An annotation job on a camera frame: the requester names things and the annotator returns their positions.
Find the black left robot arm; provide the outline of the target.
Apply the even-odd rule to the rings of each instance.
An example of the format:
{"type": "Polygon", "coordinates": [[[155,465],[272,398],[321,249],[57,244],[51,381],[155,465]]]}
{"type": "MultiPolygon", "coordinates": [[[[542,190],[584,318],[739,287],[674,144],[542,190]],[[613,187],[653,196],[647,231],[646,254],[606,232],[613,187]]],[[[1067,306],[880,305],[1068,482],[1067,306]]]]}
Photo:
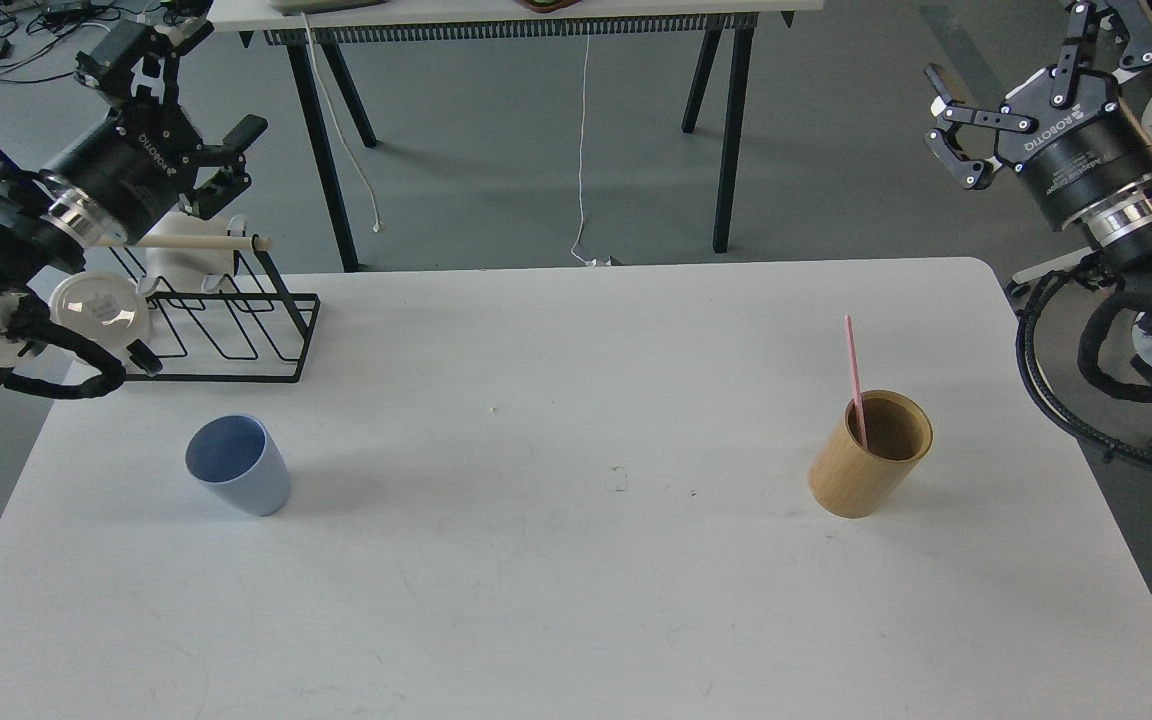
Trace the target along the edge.
{"type": "Polygon", "coordinates": [[[214,218],[250,187],[244,156],[268,122],[248,115],[206,143],[179,103],[180,60],[211,32],[206,18],[120,20],[74,70],[106,118],[40,170],[0,149],[0,389],[82,400],[122,386],[122,361],[54,323],[29,282],[47,266],[82,272],[97,242],[134,245],[172,210],[214,218]]]}

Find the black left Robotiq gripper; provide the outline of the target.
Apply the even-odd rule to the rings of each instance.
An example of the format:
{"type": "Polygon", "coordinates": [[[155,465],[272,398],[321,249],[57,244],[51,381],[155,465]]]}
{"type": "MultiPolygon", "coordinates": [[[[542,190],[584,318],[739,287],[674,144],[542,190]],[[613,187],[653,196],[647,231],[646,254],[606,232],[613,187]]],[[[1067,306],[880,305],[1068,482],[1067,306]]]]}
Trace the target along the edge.
{"type": "Polygon", "coordinates": [[[184,209],[210,220],[251,185],[247,151],[268,129],[248,114],[220,143],[202,143],[180,106],[180,60],[214,32],[207,18],[179,26],[119,20],[93,50],[76,55],[74,79],[108,114],[46,165],[45,222],[74,241],[141,241],[184,209]],[[195,185],[198,170],[217,172],[195,185]]]}

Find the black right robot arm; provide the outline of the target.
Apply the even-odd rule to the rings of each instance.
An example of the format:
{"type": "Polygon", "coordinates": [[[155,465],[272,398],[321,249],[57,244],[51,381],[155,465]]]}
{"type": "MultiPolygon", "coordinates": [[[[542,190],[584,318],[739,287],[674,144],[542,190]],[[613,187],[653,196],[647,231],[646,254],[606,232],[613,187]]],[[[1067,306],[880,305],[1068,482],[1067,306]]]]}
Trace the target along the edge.
{"type": "Polygon", "coordinates": [[[1032,282],[1020,311],[1016,359],[1038,409],[1107,460],[1152,470],[1152,438],[1134,445],[1079,418],[1043,376],[1036,332],[1064,285],[1102,290],[1076,344],[1087,386],[1152,406],[1152,12],[1143,1],[1066,1],[1053,65],[1011,88],[996,109],[960,99],[940,65],[925,145],[965,190],[1011,172],[1055,232],[1078,228],[1087,250],[1032,282]]]}

